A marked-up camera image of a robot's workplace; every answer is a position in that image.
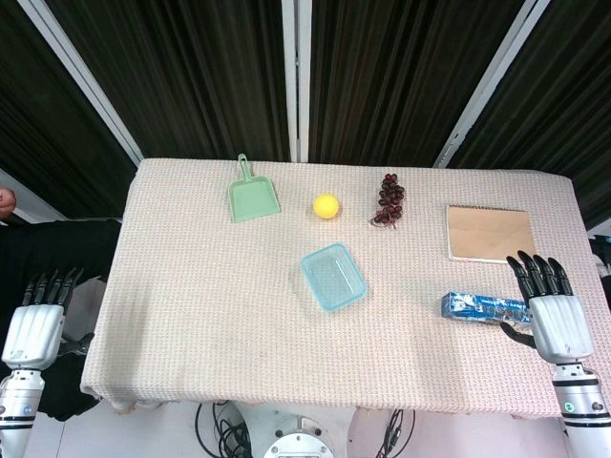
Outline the brown cover notebook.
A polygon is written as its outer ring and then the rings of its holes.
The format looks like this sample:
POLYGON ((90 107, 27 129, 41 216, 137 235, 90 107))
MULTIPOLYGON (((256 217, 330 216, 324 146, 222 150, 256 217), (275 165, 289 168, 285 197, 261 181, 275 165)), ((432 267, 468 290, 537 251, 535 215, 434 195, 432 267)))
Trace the brown cover notebook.
POLYGON ((451 260, 505 263, 518 251, 537 252, 530 217, 523 210, 449 205, 446 233, 451 260))

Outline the pink waffle tablecloth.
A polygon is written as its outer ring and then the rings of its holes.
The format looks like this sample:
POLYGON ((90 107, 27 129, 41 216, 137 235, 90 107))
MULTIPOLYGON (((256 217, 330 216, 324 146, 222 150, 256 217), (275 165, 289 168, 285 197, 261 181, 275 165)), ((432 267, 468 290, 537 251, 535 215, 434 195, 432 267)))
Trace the pink waffle tablecloth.
POLYGON ((451 291, 519 297, 504 263, 451 260, 446 207, 529 214, 566 270, 611 406, 611 311, 572 182, 533 171, 398 168, 395 229, 369 223, 383 167, 252 163, 281 212, 235 223, 223 160, 143 161, 131 184, 81 387, 116 404, 235 400, 559 414, 552 367, 497 326, 443 318, 451 291), (340 210, 319 219, 313 201, 340 210))

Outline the black cloth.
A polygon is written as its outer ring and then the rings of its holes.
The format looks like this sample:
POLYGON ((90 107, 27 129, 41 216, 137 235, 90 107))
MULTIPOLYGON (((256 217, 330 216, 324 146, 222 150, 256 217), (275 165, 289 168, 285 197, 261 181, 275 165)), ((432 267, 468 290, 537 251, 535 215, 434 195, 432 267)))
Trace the black cloth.
MULTIPOLYGON (((120 228, 113 219, 0 226, 0 357, 28 281, 42 272, 72 268, 82 271, 80 282, 108 276, 120 228)), ((98 404, 80 390, 84 364, 83 355, 70 353, 43 372, 41 412, 65 422, 98 404)), ((9 374, 0 360, 0 380, 9 374)))

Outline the dark red grape bunch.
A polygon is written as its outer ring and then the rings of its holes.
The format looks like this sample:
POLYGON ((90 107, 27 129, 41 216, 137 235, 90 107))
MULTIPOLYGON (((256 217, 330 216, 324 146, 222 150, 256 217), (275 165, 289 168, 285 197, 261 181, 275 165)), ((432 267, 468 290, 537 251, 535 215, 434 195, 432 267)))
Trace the dark red grape bunch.
POLYGON ((403 216, 405 193, 398 175, 386 173, 378 192, 378 208, 369 223, 374 227, 395 229, 403 216))

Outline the green plastic dustpan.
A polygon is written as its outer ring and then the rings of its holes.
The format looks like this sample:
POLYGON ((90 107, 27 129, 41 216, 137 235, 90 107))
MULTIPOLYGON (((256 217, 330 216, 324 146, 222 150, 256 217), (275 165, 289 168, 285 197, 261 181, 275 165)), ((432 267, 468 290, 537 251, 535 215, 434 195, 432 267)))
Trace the green plastic dustpan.
POLYGON ((266 176, 253 176, 247 156, 238 155, 242 179, 228 187, 232 221, 235 223, 267 217, 281 212, 272 181, 266 176))

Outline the yellow ball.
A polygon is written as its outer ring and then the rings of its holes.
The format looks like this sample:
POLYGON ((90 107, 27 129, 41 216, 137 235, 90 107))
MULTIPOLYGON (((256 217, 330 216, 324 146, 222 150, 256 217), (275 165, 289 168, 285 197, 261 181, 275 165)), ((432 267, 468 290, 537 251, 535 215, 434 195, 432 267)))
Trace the yellow ball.
POLYGON ((332 194, 321 194, 314 199, 312 208, 319 219, 333 219, 339 213, 340 203, 332 194))

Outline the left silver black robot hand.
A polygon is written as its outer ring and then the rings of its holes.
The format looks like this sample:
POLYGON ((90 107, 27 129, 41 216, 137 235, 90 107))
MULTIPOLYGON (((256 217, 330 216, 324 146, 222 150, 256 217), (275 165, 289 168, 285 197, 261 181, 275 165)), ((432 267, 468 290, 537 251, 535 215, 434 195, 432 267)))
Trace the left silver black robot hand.
POLYGON ((42 371, 58 357, 85 354, 94 337, 92 332, 71 341, 63 336, 67 312, 82 271, 54 270, 34 275, 27 283, 23 299, 11 317, 2 361, 11 370, 42 371))

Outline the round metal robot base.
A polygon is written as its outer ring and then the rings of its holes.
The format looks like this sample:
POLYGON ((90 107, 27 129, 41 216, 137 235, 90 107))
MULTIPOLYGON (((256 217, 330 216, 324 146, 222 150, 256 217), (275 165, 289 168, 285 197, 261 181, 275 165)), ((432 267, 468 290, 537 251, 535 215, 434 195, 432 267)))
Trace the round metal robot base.
POLYGON ((263 458, 335 458, 326 431, 313 419, 296 415, 274 430, 263 458))

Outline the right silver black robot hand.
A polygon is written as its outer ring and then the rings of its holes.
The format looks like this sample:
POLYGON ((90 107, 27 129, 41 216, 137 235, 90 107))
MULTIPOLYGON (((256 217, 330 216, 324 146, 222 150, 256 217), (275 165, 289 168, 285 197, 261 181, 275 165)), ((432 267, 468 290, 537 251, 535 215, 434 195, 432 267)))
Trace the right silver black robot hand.
POLYGON ((502 322, 505 335, 535 349, 550 364, 574 364, 590 357, 594 345, 587 320, 561 264, 521 250, 506 261, 525 301, 531 332, 519 332, 502 322))

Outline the blue snack package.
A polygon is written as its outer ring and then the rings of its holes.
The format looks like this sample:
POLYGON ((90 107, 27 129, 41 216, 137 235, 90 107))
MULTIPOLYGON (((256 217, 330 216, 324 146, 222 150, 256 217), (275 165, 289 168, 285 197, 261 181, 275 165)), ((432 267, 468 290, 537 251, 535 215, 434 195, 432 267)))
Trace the blue snack package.
POLYGON ((528 329, 531 326, 523 301, 471 293, 449 292, 446 294, 441 299, 441 316, 466 322, 507 323, 518 329, 528 329))

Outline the black pleated curtain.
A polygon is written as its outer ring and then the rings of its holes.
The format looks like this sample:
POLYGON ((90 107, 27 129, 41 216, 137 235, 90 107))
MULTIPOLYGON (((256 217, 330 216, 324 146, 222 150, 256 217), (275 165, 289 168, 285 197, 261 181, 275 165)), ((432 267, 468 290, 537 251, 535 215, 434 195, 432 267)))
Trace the black pleated curtain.
POLYGON ((313 0, 308 159, 431 167, 524 0, 313 0))
POLYGON ((16 0, 0 0, 0 169, 68 219, 121 218, 137 170, 16 0))
POLYGON ((145 157, 287 161, 282 0, 46 0, 145 157))
POLYGON ((568 177, 611 218, 611 0, 551 0, 450 165, 568 177))

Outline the white frame post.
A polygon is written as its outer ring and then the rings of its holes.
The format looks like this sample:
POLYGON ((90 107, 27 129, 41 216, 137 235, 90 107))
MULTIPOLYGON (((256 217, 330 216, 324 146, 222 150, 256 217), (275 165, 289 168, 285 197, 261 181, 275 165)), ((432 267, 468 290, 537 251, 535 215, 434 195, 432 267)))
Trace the white frame post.
POLYGON ((45 0, 16 0, 52 49, 76 86, 109 129, 126 156, 138 167, 144 159, 136 140, 45 0))
POLYGON ((444 142, 433 168, 443 169, 450 164, 550 3, 551 0, 523 0, 515 19, 444 142))
POLYGON ((285 101, 290 160, 309 162, 312 0, 282 0, 285 101))
POLYGON ((66 217, 27 186, 0 168, 0 187, 13 190, 16 197, 14 213, 28 223, 65 220, 66 217))

